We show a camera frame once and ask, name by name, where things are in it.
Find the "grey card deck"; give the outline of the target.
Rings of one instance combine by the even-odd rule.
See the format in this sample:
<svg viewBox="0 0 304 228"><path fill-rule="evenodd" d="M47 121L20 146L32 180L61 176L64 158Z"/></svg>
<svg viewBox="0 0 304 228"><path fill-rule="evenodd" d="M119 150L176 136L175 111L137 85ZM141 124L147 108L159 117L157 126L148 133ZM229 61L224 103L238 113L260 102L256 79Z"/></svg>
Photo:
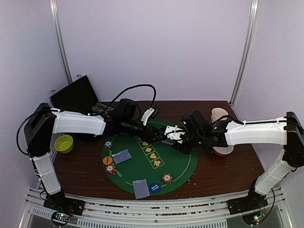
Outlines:
<svg viewBox="0 0 304 228"><path fill-rule="evenodd" d="M173 145L173 144L174 144L174 141L173 141L173 140L170 140L170 139L167 139L167 140L162 140L162 143L169 144L169 145Z"/></svg>

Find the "dealt blue playing cards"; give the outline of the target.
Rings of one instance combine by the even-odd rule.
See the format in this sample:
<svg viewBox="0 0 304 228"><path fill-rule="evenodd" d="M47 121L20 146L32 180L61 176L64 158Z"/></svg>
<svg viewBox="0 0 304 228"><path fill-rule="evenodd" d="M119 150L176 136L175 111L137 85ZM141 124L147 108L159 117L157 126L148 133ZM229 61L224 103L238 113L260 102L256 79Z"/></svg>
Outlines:
<svg viewBox="0 0 304 228"><path fill-rule="evenodd" d="M112 155L113 161L115 162L115 164L120 164L124 161L127 161L129 159L132 158L131 154L129 153L129 151L127 149L122 150L120 152L114 153Z"/></svg>

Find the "red poker chip stack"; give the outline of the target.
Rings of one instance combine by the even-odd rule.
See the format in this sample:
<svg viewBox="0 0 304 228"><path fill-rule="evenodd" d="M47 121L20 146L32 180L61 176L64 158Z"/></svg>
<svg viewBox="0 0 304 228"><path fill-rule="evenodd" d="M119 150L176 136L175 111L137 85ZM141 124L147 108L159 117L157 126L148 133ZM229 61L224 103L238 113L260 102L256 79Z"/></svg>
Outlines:
<svg viewBox="0 0 304 228"><path fill-rule="evenodd" d="M164 183L170 184L170 183L172 183L173 178L170 174L164 174L163 177L162 177L162 180L163 180Z"/></svg>

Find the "teal white chip stack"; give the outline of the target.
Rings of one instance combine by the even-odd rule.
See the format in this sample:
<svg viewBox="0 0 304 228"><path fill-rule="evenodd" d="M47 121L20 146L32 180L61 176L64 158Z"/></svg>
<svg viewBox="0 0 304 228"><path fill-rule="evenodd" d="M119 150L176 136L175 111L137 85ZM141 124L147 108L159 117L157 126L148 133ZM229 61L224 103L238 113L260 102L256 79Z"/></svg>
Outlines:
<svg viewBox="0 0 304 228"><path fill-rule="evenodd" d="M104 144L104 148L107 150L107 151L111 151L112 148L113 148L113 143L111 141L106 141L105 144Z"/></svg>

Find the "blue small blind button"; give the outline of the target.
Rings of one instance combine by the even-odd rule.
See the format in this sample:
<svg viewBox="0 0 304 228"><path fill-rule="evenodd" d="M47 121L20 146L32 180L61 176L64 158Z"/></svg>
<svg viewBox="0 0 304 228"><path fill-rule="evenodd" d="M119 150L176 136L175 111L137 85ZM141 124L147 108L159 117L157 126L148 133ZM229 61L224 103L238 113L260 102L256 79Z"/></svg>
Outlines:
<svg viewBox="0 0 304 228"><path fill-rule="evenodd" d="M151 193L159 193L162 190L162 187L160 184L154 182L149 185L149 190Z"/></svg>

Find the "orange big blind button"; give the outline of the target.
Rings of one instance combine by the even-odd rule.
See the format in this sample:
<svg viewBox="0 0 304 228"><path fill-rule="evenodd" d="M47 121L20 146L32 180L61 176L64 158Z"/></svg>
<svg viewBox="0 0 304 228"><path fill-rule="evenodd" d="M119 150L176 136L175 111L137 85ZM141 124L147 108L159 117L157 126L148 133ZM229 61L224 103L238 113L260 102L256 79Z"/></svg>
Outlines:
<svg viewBox="0 0 304 228"><path fill-rule="evenodd" d="M103 164L108 166L111 165L113 163L113 159L110 156L106 156L103 158Z"/></svg>

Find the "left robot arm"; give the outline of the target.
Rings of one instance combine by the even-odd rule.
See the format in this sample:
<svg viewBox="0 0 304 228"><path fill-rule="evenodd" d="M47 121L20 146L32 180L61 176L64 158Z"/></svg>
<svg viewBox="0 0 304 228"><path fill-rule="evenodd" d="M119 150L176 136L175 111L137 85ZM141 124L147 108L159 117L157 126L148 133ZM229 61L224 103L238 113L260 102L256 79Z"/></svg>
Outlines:
<svg viewBox="0 0 304 228"><path fill-rule="evenodd" d="M27 150L24 152L37 169L37 175L50 196L49 202L58 211L68 207L68 200L62 191L53 163L50 159L50 141L56 133L85 133L95 136L119 135L125 133L137 136L147 143L163 139L163 132L148 124L155 109L150 108L142 115L141 120L133 116L138 104L131 99L121 99L116 108L104 110L99 114L83 114L63 111L41 103L37 110L28 116L19 126L24 130Z"/></svg>

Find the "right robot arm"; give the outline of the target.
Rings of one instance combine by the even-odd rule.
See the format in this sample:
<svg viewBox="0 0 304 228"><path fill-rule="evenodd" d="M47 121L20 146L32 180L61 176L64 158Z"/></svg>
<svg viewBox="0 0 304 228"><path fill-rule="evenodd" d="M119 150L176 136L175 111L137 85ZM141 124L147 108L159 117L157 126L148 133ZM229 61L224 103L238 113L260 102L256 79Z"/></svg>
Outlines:
<svg viewBox="0 0 304 228"><path fill-rule="evenodd" d="M251 187L244 198L246 209L254 209L278 182L292 170L304 165L304 130L294 112L286 116L263 121L228 120L223 116L209 123L199 110L185 114L182 127L166 127L165 135L175 141L176 150L190 153L193 147L207 150L227 148L239 144L278 144L283 146L275 162Z"/></svg>

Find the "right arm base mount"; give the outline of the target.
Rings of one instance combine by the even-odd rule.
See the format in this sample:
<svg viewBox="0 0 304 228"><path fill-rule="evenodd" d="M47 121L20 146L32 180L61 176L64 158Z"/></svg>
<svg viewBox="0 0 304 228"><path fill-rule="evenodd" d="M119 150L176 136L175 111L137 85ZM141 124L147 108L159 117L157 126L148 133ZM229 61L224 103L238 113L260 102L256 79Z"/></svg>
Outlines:
<svg viewBox="0 0 304 228"><path fill-rule="evenodd" d="M244 213L259 209L261 206L267 206L266 197L259 194L247 195L245 197L230 199L227 201L230 215Z"/></svg>

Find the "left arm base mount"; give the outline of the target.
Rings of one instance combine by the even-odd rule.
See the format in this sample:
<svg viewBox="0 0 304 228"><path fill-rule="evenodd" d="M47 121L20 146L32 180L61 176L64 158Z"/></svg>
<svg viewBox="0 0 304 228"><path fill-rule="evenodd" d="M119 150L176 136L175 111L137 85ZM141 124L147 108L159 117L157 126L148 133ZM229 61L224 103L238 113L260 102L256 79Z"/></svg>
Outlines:
<svg viewBox="0 0 304 228"><path fill-rule="evenodd" d="M84 210L85 202L79 199L67 198L64 192L58 192L53 195L47 194L43 206L68 215L81 216Z"/></svg>

